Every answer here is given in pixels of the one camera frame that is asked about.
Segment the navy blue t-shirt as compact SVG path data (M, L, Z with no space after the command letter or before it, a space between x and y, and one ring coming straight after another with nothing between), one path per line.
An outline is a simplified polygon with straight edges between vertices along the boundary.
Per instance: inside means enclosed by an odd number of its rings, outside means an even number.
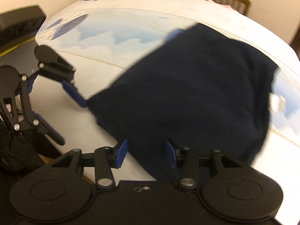
M165 141L249 165L269 126L277 65L203 24L179 33L87 101L100 127L156 180L175 179Z

